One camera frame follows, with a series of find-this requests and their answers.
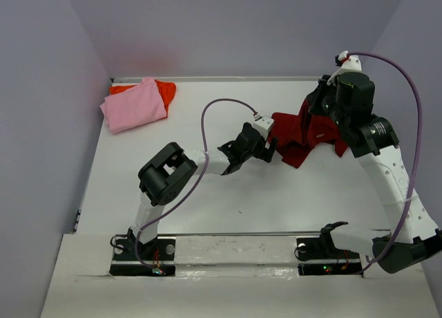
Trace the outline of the dark red t shirt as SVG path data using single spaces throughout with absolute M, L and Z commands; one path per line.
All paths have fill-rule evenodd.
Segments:
M 319 144 L 333 145 L 338 157 L 342 157 L 348 149 L 337 125 L 325 116 L 312 115 L 306 100 L 297 115 L 273 113 L 271 118 L 274 124 L 268 140 L 278 140 L 276 151 L 282 156 L 282 161 L 296 169 Z

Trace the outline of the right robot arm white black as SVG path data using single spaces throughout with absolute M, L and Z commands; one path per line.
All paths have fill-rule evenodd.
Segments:
M 373 258 L 389 274 L 441 252 L 441 230 L 411 188 L 392 124 L 373 114 L 375 85 L 363 73 L 323 75 L 307 97 L 309 112 L 330 119 L 368 175 L 390 230 L 369 230 L 345 221 L 320 231 L 328 252 L 350 251 Z

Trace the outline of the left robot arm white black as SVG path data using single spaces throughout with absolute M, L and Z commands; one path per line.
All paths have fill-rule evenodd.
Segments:
M 139 171 L 140 205 L 128 229 L 132 242 L 141 247 L 157 238 L 159 217 L 166 205 L 175 200 L 190 179 L 202 174 L 227 176 L 238 171 L 250 158 L 271 162 L 277 140 L 267 143 L 274 120 L 263 116 L 245 122 L 235 140 L 216 150 L 186 151 L 176 142 L 167 144 Z

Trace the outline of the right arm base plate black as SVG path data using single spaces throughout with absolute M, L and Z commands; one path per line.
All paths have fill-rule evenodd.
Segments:
M 343 276 L 362 270 L 359 254 L 347 250 L 326 250 L 318 237 L 296 239 L 294 256 L 300 276 Z

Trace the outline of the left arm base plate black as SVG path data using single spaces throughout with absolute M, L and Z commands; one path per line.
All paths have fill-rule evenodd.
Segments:
M 175 238 L 159 236 L 135 247 L 131 234 L 110 239 L 113 255 L 110 274 L 115 277 L 173 277 L 175 275 Z

